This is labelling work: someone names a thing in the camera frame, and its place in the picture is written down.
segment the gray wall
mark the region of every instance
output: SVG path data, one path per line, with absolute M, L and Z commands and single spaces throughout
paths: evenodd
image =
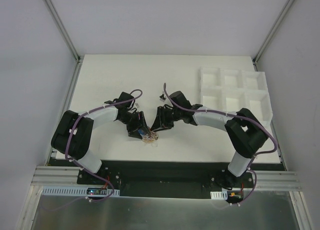
M 0 0 L 0 229 L 15 229 L 75 68 L 42 0 Z
M 320 229 L 320 0 L 297 0 L 258 63 L 265 71 L 279 143 L 303 182 Z
M 287 0 L 52 0 L 84 54 L 254 56 Z

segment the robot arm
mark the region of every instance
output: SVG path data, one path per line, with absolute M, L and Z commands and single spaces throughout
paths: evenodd
M 209 109 L 200 104 L 191 105 L 181 91 L 172 93 L 170 98 L 178 105 L 187 109 Z M 236 114 L 258 122 L 252 112 L 246 108 L 242 108 Z M 246 172 L 247 166 L 254 154 L 268 139 L 262 130 L 248 121 L 212 112 L 187 112 L 176 106 L 171 107 L 168 105 L 158 107 L 151 131 L 171 129 L 174 127 L 174 122 L 179 120 L 195 126 L 210 126 L 228 133 L 235 148 L 235 154 L 228 168 L 215 178 L 215 182 L 226 189 L 232 188 L 241 181 L 241 177 Z
M 106 104 L 118 103 L 133 99 L 134 97 L 126 92 L 122 92 L 119 98 L 107 101 Z M 102 108 L 83 117 L 74 131 L 74 136 L 68 150 L 68 155 L 77 160 L 83 167 L 97 175 L 104 176 L 106 167 L 101 160 L 89 149 L 91 134 L 97 127 L 111 121 L 119 120 L 126 125 L 129 137 L 142 139 L 140 132 L 149 133 L 143 111 L 133 111 L 131 102 Z M 75 121 L 79 114 L 68 110 L 66 111 L 51 140 L 51 146 L 59 152 L 65 154 L 67 141 Z

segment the cable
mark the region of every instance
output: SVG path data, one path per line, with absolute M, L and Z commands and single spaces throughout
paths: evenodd
M 116 105 L 120 105 L 120 104 L 124 104 L 124 103 L 131 102 L 131 101 L 135 101 L 136 99 L 140 98 L 140 97 L 142 96 L 142 94 L 143 94 L 142 90 L 140 90 L 140 89 L 135 89 L 135 90 L 131 91 L 130 94 L 132 94 L 132 93 L 134 93 L 134 92 L 136 92 L 136 91 L 139 91 L 140 94 L 139 94 L 137 97 L 134 97 L 134 98 L 132 98 L 132 99 L 130 99 L 130 100 L 126 100 L 126 101 L 121 101 L 121 102 L 117 102 L 117 103 L 112 103 L 112 104 L 109 104 L 109 105 L 100 106 L 100 107 L 94 108 L 94 109 L 92 109 L 92 110 L 90 110 L 90 111 L 88 111 L 88 112 L 83 113 L 82 115 L 80 115 L 80 116 L 76 119 L 76 121 L 75 121 L 75 123 L 74 123 L 74 125 L 73 125 L 73 127 L 72 127 L 72 129 L 71 129 L 71 132 L 70 132 L 70 134 L 69 134 L 69 138 L 68 138 L 68 141 L 67 141 L 67 143 L 66 143 L 65 153 L 64 153 L 65 159 L 66 159 L 66 160 L 73 161 L 76 166 L 82 168 L 85 172 L 89 173 L 90 175 L 92 175 L 92 176 L 94 176 L 94 177 L 96 177 L 96 178 L 98 178 L 98 179 L 100 179 L 100 180 L 102 180 L 102 181 L 105 181 L 105 183 L 106 183 L 107 185 L 111 186 L 111 188 L 112 188 L 112 192 L 111 192 L 109 195 L 107 195 L 107 196 L 105 196 L 104 198 L 99 199 L 99 200 L 91 199 L 91 201 L 93 201 L 93 202 L 99 202 L 99 201 L 103 201 L 103 200 L 109 198 L 110 196 L 112 196 L 112 195 L 114 194 L 115 188 L 114 188 L 114 186 L 112 185 L 112 183 L 109 181 L 109 178 L 108 178 L 108 180 L 107 180 L 107 179 L 104 179 L 104 178 L 102 178 L 102 177 L 94 174 L 94 173 L 91 172 L 90 170 L 84 168 L 84 167 L 83 167 L 80 163 L 78 163 L 73 157 L 68 157 L 68 152 L 69 152 L 69 148 L 70 148 L 70 143 L 71 143 L 72 136 L 74 135 L 74 131 L 75 131 L 75 129 L 77 128 L 77 125 L 78 125 L 79 121 L 81 120 L 81 118 L 85 117 L 86 115 L 88 115 L 88 114 L 90 114 L 90 113 L 93 113 L 93 112 L 98 111 L 98 110 L 102 110 L 102 109 L 107 108 L 107 107 L 116 106 Z M 72 203 L 75 202 L 75 201 L 78 201 L 78 200 L 84 199 L 84 198 L 86 198 L 86 197 L 78 197 L 78 198 L 76 198 L 76 199 L 74 199 L 74 200 L 66 203 L 65 205 L 59 206 L 59 207 L 57 207 L 57 208 L 55 208 L 55 209 L 47 209 L 47 208 L 45 208 L 45 207 L 43 206 L 42 203 L 41 203 L 40 206 L 41 206 L 41 208 L 43 208 L 44 210 L 47 210 L 47 211 L 56 211 L 56 210 L 59 210 L 59 209 L 62 209 L 62 208 L 64 208 L 64 207 L 69 206 L 70 204 L 72 204 Z
M 228 112 L 223 112 L 223 111 L 218 111 L 218 110 L 191 110 L 191 109 L 187 109 L 187 108 L 184 108 L 180 105 L 178 105 L 176 102 L 174 102 L 169 94 L 167 93 L 167 84 L 164 83 L 163 84 L 163 91 L 165 93 L 165 95 L 167 96 L 167 98 L 170 100 L 170 102 L 175 105 L 176 107 L 184 110 L 184 111 L 189 111 L 189 112 L 212 112 L 212 113 L 217 113 L 217 114 L 220 114 L 220 115 L 223 115 L 223 116 L 229 116 L 229 117 L 235 117 L 235 118 L 239 118 L 241 120 L 245 120 L 245 121 L 249 121 L 251 122 L 252 124 L 256 125 L 258 128 L 260 128 L 269 138 L 270 140 L 273 142 L 274 144 L 274 149 L 273 150 L 270 150 L 270 151 L 261 151 L 261 152 L 258 152 L 256 154 L 253 155 L 253 158 L 251 159 L 251 161 L 249 162 L 248 166 L 247 166 L 247 171 L 251 172 L 254 174 L 254 186 L 252 187 L 252 190 L 250 191 L 250 193 L 245 197 L 245 199 L 243 199 L 241 202 L 243 202 L 244 200 L 246 200 L 252 193 L 253 191 L 255 190 L 256 188 L 256 185 L 257 185 L 257 174 L 255 171 L 253 170 L 250 170 L 250 166 L 251 164 L 253 163 L 253 161 L 255 160 L 255 158 L 258 156 L 258 155 L 261 155 L 261 154 L 267 154 L 267 153 L 273 153 L 277 150 L 278 148 L 278 143 L 277 143 L 277 140 L 274 139 L 274 137 L 262 126 L 260 125 L 258 122 L 250 119 L 250 118 L 247 118 L 247 117 L 244 117 L 244 116 L 238 116 L 238 115 L 234 115 L 234 114 L 231 114 L 231 113 L 228 113 Z

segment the plastic organizer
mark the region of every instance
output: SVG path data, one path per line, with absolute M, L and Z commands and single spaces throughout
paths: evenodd
M 265 127 L 273 112 L 264 72 L 200 68 L 201 104 L 220 111 L 248 108 Z

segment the white table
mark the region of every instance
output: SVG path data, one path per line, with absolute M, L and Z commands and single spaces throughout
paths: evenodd
M 117 98 L 122 91 L 139 88 L 136 102 L 148 126 L 154 122 L 159 95 L 167 83 L 168 93 L 182 91 L 191 104 L 200 103 L 200 67 L 254 71 L 250 57 L 86 55 L 70 109 L 83 112 Z M 230 162 L 235 152 L 226 132 L 206 126 L 175 122 L 174 128 L 159 132 L 157 147 L 128 137 L 126 126 L 111 122 L 92 133 L 90 148 L 102 160 Z M 271 150 L 268 140 L 261 150 Z M 57 159 L 64 158 L 58 152 Z M 279 163 L 278 153 L 265 154 L 257 163 Z

